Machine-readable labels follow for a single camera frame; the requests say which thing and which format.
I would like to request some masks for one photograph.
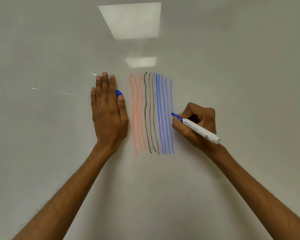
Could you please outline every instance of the marker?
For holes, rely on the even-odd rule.
[[[123,95],[122,92],[120,92],[119,90],[116,90],[115,94],[116,94],[117,98],[119,97],[119,95]]]
[[[194,132],[198,133],[200,136],[204,137],[208,141],[211,141],[214,144],[219,144],[221,139],[213,134],[212,132],[208,131],[207,129],[204,129],[200,125],[197,125],[196,123],[192,122],[191,120],[180,118],[177,114],[171,113],[172,116],[176,116],[178,120],[180,120],[186,127],[192,129]]]

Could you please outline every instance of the forearm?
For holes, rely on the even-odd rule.
[[[300,239],[300,218],[244,170],[220,145],[209,155],[275,240]]]
[[[108,152],[96,144],[83,165],[15,236],[14,240],[63,239],[109,157]]]

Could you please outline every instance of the hand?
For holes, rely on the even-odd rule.
[[[215,121],[216,112],[212,108],[203,108],[197,104],[188,103],[183,113],[179,114],[179,117],[190,119],[210,132],[217,134]],[[203,151],[208,156],[215,153],[219,148],[219,145],[213,144],[206,138],[203,138],[199,134],[195,133],[176,117],[173,117],[172,119],[172,127],[180,132],[181,135],[183,135],[186,139],[188,139],[192,145]]]
[[[128,134],[129,119],[123,95],[116,96],[116,78],[102,73],[96,77],[96,88],[91,89],[92,120],[97,144],[111,156]]]

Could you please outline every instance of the skin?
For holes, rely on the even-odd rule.
[[[104,72],[91,90],[92,120],[97,143],[89,157],[64,186],[14,240],[61,240],[67,233],[90,188],[108,159],[127,136],[129,119],[124,97],[116,98],[116,78]],[[189,103],[181,118],[189,118],[213,133],[215,111]],[[245,171],[222,145],[215,145],[182,124],[176,117],[172,127],[205,153],[224,173],[256,214],[273,239],[300,239],[300,218]]]

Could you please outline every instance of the black line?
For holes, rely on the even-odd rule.
[[[147,108],[147,85],[146,85],[146,74],[147,72],[144,74],[143,76],[143,80],[144,80],[144,87],[145,87],[145,107],[144,107],[144,123],[145,123],[145,131],[147,133],[147,139],[148,139],[148,146],[149,146],[149,150],[150,150],[150,153],[151,152],[151,148],[150,148],[150,143],[149,143],[149,137],[148,137],[148,129],[147,129],[147,119],[146,119],[146,108]]]
[[[154,93],[154,89],[153,89],[153,75],[151,78],[151,84],[152,84],[152,97],[153,97],[153,128],[154,128],[154,135],[155,135],[155,139],[157,141],[157,147],[158,147],[158,155],[160,155],[160,150],[159,150],[159,143],[158,143],[158,138],[157,138],[157,133],[156,133],[156,126],[155,126],[155,93]]]
[[[151,92],[150,92],[150,74],[151,74],[151,72],[149,73],[149,124],[150,124],[150,137],[151,137],[151,142],[152,142],[152,146],[153,146],[153,149],[154,149],[154,151],[156,152],[156,149],[155,149],[155,146],[154,146],[154,144],[153,144],[153,139],[152,139],[152,133],[151,133],[151,131],[152,131],[152,129],[151,129]]]

